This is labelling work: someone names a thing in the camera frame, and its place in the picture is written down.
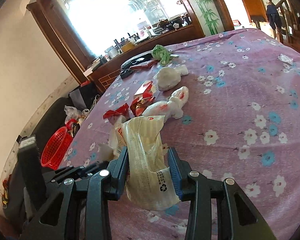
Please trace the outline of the cream plastic bag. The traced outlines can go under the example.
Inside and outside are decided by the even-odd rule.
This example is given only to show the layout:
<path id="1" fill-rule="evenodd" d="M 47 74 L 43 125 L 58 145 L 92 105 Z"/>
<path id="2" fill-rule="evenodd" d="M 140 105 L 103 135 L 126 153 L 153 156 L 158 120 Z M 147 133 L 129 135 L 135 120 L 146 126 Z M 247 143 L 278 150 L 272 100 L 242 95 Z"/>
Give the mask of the cream plastic bag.
<path id="1" fill-rule="evenodd" d="M 115 128 L 119 146 L 128 151 L 127 196 L 145 210 L 161 211 L 179 202 L 164 160 L 160 136 L 164 119 L 163 115 L 140 116 Z"/>

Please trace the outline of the white plastic bag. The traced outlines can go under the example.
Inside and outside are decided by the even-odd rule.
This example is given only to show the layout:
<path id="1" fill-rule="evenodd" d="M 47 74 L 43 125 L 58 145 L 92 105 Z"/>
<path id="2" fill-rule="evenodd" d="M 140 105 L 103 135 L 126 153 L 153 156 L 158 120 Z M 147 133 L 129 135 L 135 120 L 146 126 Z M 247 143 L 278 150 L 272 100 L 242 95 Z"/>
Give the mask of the white plastic bag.
<path id="1" fill-rule="evenodd" d="M 180 119 L 183 117 L 183 107 L 189 99 L 189 89 L 183 86 L 175 90 L 168 100 L 161 100 L 148 106 L 143 111 L 143 116 L 164 116 L 164 123 L 169 118 Z"/>

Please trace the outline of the red snack wrapper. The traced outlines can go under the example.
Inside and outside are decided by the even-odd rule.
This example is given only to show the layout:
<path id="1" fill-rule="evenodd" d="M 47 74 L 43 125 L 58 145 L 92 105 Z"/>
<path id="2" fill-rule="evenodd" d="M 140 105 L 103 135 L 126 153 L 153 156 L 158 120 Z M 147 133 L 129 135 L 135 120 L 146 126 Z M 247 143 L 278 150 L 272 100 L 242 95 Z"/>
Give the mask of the red snack wrapper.
<path id="1" fill-rule="evenodd" d="M 146 108 L 153 103 L 155 96 L 153 81 L 145 81 L 134 94 L 130 110 L 135 117 L 141 116 Z"/>

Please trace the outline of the white tissue ball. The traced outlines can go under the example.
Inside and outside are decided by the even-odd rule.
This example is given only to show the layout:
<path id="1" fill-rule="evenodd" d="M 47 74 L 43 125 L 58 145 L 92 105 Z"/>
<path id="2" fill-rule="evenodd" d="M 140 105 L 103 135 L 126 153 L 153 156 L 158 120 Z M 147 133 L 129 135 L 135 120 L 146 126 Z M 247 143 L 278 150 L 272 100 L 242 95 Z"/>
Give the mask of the white tissue ball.
<path id="1" fill-rule="evenodd" d="M 181 77 L 188 75 L 189 71 L 185 65 L 179 67 L 163 67 L 155 74 L 157 87 L 161 92 L 174 88 L 180 81 Z"/>

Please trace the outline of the red plastic basket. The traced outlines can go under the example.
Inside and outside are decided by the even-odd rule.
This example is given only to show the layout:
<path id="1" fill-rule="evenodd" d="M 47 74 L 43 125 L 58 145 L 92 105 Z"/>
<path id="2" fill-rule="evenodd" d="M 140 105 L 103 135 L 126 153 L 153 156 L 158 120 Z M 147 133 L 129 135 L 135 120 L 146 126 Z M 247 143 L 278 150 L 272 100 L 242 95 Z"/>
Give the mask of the red plastic basket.
<path id="1" fill-rule="evenodd" d="M 59 128 L 48 140 L 41 156 L 42 167 L 57 170 L 72 143 L 73 137 L 66 126 Z"/>

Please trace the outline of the black sofa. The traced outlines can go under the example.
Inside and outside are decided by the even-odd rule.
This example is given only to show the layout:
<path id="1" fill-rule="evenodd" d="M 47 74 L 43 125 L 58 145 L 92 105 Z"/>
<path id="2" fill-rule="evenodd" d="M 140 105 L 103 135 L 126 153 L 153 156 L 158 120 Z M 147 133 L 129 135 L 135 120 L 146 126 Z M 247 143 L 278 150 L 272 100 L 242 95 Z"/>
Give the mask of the black sofa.
<path id="1" fill-rule="evenodd" d="M 37 211 L 47 199 L 40 159 L 48 140 L 65 125 L 66 106 L 73 106 L 71 99 L 68 96 L 58 98 L 43 114 L 37 115 L 39 119 L 30 131 L 18 135 L 13 152 L 16 160 L 8 163 L 2 181 L 1 211 L 12 222 L 26 220 L 25 203 Z"/>

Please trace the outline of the clear plastic bag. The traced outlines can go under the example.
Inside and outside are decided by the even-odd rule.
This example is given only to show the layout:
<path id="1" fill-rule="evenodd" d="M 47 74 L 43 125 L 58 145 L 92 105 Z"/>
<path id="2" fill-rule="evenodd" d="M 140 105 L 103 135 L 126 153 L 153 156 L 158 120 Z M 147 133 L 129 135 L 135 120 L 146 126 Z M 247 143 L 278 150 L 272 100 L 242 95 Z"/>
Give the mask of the clear plastic bag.
<path id="1" fill-rule="evenodd" d="M 85 115 L 83 115 L 83 113 L 76 107 L 64 106 L 64 111 L 66 114 L 65 124 L 67 124 L 71 119 L 78 121 L 81 118 L 85 118 Z"/>

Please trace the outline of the black shopping bag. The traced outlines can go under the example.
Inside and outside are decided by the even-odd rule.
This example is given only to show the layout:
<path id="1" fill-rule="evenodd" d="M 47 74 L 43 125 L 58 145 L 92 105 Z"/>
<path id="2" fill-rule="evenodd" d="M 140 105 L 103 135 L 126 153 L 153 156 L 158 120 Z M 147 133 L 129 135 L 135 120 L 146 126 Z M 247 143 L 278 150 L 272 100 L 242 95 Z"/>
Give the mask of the black shopping bag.
<path id="1" fill-rule="evenodd" d="M 69 93 L 74 107 L 80 111 L 90 109 L 97 95 L 99 95 L 99 93 L 93 82 L 78 86 Z"/>

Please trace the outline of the pink floral tablecloth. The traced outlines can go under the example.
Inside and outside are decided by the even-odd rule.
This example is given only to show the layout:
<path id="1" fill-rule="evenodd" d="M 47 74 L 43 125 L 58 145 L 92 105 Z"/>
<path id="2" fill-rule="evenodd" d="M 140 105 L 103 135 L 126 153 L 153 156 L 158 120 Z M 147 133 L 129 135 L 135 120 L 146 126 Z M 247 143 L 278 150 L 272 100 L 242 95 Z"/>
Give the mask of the pink floral tablecloth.
<path id="1" fill-rule="evenodd" d="M 277 239 L 290 239 L 300 225 L 300 54 L 262 31 L 242 29 L 168 46 L 168 67 L 185 65 L 189 74 L 178 87 L 189 89 L 183 117 L 161 130 L 164 150 L 207 178 L 234 178 Z M 279 60 L 293 58 L 293 65 Z M 99 160 L 112 125 L 108 110 L 125 103 L 161 65 L 118 77 L 83 122 L 61 167 L 88 166 Z M 172 92 L 160 93 L 166 100 Z M 147 211 L 127 196 L 109 203 L 113 239 L 184 239 L 189 203 Z"/>

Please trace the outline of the wooden counter ledge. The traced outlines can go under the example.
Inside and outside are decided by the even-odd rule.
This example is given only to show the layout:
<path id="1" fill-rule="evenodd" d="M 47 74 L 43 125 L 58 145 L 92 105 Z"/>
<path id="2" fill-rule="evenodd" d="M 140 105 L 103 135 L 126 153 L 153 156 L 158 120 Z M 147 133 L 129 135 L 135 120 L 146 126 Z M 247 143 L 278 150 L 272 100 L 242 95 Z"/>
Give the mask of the wooden counter ledge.
<path id="1" fill-rule="evenodd" d="M 162 46 L 169 46 L 172 44 L 179 44 L 186 41 L 191 41 L 205 37 L 201 28 L 196 28 L 193 24 L 183 27 L 179 30 L 169 31 L 163 35 L 152 38 L 133 49 L 116 56 L 114 59 L 108 61 L 97 70 L 93 71 L 88 79 L 93 82 L 100 93 L 104 93 L 106 89 L 119 76 L 121 65 L 135 56 L 141 55 L 151 51 L 157 44 Z"/>

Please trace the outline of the black case on table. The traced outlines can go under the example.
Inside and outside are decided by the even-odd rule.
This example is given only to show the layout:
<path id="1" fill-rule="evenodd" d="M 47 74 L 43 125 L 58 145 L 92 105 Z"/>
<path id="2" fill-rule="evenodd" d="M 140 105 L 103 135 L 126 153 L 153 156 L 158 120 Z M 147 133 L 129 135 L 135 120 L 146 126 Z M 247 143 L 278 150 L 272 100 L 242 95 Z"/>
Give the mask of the black case on table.
<path id="1" fill-rule="evenodd" d="M 121 79 L 125 79 L 132 75 L 134 71 L 149 69 L 157 63 L 158 60 L 151 53 L 143 54 L 123 63 L 120 68 L 120 77 Z"/>

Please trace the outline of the small white wrapper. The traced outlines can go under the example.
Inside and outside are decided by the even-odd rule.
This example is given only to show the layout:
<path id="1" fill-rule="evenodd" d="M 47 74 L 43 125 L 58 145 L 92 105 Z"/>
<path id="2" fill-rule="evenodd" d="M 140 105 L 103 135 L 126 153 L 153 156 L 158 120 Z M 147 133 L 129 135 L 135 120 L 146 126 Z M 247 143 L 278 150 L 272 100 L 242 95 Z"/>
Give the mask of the small white wrapper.
<path id="1" fill-rule="evenodd" d="M 280 54 L 280 56 L 279 56 L 279 60 L 280 61 L 282 61 L 282 62 L 284 62 L 284 63 L 286 63 L 286 64 L 289 64 L 289 65 L 293 65 L 293 58 L 291 58 L 291 57 L 289 57 L 289 56 L 287 56 L 287 55 L 285 55 L 285 54 Z"/>

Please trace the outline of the green crumpled cloth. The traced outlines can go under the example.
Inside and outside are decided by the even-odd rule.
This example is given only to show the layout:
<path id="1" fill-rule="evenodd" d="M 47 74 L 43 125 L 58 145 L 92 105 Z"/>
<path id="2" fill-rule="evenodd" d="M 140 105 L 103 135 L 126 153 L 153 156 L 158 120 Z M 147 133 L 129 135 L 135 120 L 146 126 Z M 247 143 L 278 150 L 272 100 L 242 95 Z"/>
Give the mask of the green crumpled cloth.
<path id="1" fill-rule="evenodd" d="M 152 57 L 157 60 L 162 66 L 165 66 L 170 61 L 170 52 L 162 45 L 157 44 L 152 49 Z"/>

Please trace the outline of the wooden stair railing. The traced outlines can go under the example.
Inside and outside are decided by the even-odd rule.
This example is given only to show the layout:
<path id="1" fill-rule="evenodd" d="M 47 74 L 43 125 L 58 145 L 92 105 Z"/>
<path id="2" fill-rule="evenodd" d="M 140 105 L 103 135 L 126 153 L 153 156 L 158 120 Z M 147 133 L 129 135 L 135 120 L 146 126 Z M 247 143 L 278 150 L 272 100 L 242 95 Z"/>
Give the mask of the wooden stair railing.
<path id="1" fill-rule="evenodd" d="M 282 22 L 277 39 L 300 53 L 300 14 L 290 0 L 279 0 L 276 8 Z"/>

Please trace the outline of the person in blue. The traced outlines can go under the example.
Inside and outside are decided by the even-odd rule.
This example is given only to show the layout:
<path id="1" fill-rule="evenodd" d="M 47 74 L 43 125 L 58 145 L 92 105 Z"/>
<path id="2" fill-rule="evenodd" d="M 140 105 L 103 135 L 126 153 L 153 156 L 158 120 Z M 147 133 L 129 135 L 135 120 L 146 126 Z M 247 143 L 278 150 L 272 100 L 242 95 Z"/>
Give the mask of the person in blue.
<path id="1" fill-rule="evenodd" d="M 269 25 L 271 26 L 274 38 L 276 38 L 279 42 L 283 42 L 283 37 L 281 33 L 282 22 L 280 15 L 277 11 L 276 5 L 272 0 L 268 0 L 267 9 L 266 9 L 266 17 Z"/>

